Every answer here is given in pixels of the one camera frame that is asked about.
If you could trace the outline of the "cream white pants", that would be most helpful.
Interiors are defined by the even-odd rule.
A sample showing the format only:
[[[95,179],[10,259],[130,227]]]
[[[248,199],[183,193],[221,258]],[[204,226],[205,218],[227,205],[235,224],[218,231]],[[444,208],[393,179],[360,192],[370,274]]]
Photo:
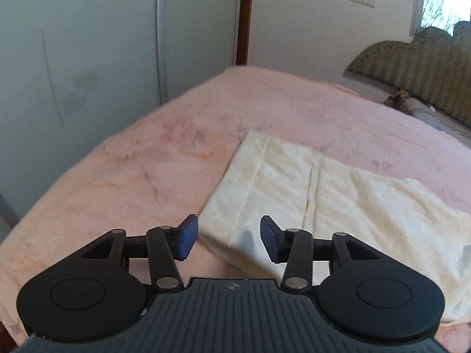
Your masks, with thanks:
[[[245,273],[281,277],[260,237],[266,215],[317,238],[351,234],[434,281],[445,295],[445,323],[470,319],[470,215],[417,180],[250,131],[200,213],[200,238]]]

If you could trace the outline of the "pink bed blanket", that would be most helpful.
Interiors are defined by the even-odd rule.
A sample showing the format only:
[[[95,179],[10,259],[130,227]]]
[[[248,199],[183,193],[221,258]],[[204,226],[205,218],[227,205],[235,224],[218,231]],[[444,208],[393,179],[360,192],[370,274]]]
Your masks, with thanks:
[[[470,211],[470,150],[336,84],[235,67],[104,141],[63,174],[1,244],[1,322],[24,343],[30,278],[110,229],[144,234],[203,209],[250,130],[351,166],[420,182]]]

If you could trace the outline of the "grey striped pillow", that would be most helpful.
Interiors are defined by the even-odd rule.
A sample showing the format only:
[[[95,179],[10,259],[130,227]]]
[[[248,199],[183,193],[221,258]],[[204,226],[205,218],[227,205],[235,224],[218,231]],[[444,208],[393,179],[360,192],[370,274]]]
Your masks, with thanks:
[[[433,105],[426,104],[413,94],[400,89],[382,102],[385,106],[401,111],[407,116],[414,117],[436,130],[443,131],[455,137],[462,143],[470,142],[470,128],[451,116],[435,109]]]

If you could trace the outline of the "green upholstered headboard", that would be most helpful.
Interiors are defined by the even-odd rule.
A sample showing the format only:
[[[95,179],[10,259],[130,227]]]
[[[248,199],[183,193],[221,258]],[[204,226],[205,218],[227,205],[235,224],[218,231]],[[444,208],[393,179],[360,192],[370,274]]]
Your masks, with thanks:
[[[410,43],[376,43],[356,56],[348,70],[406,90],[465,126],[470,125],[468,21],[457,23],[452,34],[431,26]]]

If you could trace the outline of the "glass sliding wardrobe door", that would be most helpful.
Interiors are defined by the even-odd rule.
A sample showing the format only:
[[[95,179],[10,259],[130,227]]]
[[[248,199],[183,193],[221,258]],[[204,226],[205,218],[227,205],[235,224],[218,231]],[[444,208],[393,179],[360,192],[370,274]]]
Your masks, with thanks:
[[[232,66],[240,0],[1,0],[1,199]]]

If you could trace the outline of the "window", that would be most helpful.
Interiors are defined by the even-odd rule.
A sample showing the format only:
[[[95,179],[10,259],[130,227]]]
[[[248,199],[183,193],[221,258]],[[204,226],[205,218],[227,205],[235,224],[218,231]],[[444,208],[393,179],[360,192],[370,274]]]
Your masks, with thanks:
[[[470,0],[413,0],[409,35],[431,26],[453,34],[459,21],[470,21]]]

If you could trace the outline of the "brown wooden door frame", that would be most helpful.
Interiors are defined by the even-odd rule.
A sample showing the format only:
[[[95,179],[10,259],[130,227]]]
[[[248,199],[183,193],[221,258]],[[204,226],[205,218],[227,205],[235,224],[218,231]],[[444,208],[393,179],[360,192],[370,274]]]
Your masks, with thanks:
[[[240,0],[236,54],[237,65],[246,65],[248,63],[252,3],[253,0]]]

